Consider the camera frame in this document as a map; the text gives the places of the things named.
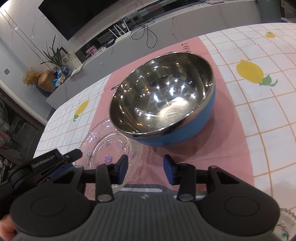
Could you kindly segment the person's hand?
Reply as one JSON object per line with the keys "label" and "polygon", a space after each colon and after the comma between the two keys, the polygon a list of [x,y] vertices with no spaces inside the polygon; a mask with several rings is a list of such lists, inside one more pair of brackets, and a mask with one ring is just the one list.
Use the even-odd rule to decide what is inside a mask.
{"label": "person's hand", "polygon": [[4,241],[10,241],[16,236],[16,227],[9,214],[0,220],[0,235]]}

